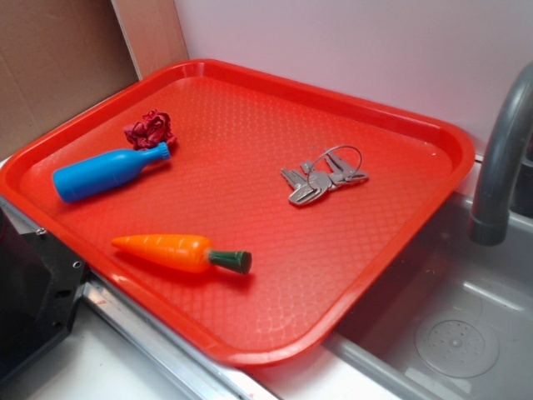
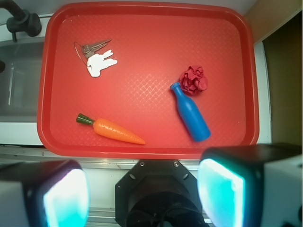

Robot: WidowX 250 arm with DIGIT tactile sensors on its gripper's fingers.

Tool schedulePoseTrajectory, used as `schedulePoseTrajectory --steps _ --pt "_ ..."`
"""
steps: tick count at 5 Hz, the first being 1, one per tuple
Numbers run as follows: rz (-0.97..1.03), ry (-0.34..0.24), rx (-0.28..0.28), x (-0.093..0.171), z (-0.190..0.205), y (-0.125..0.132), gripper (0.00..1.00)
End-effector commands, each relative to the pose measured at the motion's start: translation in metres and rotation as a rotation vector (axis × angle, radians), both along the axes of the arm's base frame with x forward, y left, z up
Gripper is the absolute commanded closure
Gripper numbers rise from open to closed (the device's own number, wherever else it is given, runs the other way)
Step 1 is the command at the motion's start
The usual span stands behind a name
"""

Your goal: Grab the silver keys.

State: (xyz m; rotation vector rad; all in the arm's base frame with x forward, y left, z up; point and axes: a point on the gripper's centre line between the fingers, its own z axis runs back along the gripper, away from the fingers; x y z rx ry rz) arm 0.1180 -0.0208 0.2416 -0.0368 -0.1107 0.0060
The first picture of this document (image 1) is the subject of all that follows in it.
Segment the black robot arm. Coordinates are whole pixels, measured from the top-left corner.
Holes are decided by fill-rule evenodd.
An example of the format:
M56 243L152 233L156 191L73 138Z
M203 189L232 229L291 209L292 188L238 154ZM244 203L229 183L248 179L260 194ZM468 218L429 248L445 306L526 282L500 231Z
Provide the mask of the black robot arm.
M19 233L1 214L1 385L72 331L84 260L51 233Z

